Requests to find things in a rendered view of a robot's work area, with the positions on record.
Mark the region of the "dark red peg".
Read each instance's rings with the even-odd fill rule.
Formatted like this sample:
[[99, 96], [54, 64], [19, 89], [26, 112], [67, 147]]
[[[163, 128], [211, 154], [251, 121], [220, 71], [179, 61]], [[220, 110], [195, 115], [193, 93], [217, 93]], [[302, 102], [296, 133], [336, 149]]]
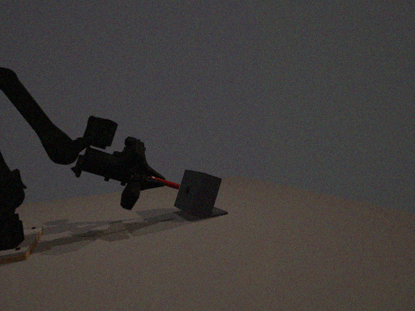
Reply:
[[171, 187], [171, 188], [174, 188], [174, 189], [179, 189], [179, 187], [180, 187], [179, 184], [173, 183], [173, 182], [170, 182], [170, 181], [167, 181], [167, 180], [164, 180], [164, 179], [156, 178], [154, 176], [150, 176], [150, 178], [154, 178], [154, 179], [160, 180], [160, 181], [162, 181], [162, 182], [165, 183], [165, 186], [168, 186], [168, 187]]

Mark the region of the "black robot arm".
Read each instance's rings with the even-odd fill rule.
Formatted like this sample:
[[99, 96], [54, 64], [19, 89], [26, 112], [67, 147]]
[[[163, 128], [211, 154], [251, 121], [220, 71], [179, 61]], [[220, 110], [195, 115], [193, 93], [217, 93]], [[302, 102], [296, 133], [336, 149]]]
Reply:
[[[109, 153], [90, 148], [90, 145], [102, 149], [111, 146], [116, 122], [89, 116], [83, 137], [72, 140], [49, 120], [13, 70], [0, 67], [0, 89], [38, 134], [51, 161], [70, 165], [77, 160], [75, 167], [71, 168], [76, 178], [80, 177], [82, 171], [102, 176]], [[124, 145], [122, 152], [115, 151], [118, 160], [113, 160], [113, 165], [131, 175], [132, 168], [145, 159], [146, 148], [139, 139], [129, 136], [124, 140]], [[79, 152], [85, 148], [84, 155], [80, 155]], [[23, 189], [26, 188], [19, 170], [11, 171], [0, 151], [0, 251], [16, 249], [24, 240], [23, 224], [15, 211], [25, 199]]]

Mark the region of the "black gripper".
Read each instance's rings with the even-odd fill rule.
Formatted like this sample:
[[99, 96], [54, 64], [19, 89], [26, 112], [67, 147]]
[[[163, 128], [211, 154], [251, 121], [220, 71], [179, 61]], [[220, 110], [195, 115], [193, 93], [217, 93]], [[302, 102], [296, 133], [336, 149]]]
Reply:
[[127, 183], [121, 194], [121, 206], [123, 209], [131, 211], [132, 207], [139, 198], [140, 191], [157, 187], [164, 187], [164, 182], [150, 178], [150, 176], [154, 176], [156, 178], [165, 180], [162, 175], [157, 173], [147, 164], [146, 158], [142, 162], [138, 163], [135, 167], [133, 167], [133, 172], [131, 175], [129, 175], [121, 172], [118, 168], [115, 167], [115, 165], [113, 165], [113, 160], [118, 160], [118, 157], [114, 155], [114, 153], [115, 152], [113, 151], [113, 154], [109, 154], [108, 161], [102, 176], [105, 177], [105, 181], [109, 181], [110, 179], [120, 181], [122, 186], [125, 186]]

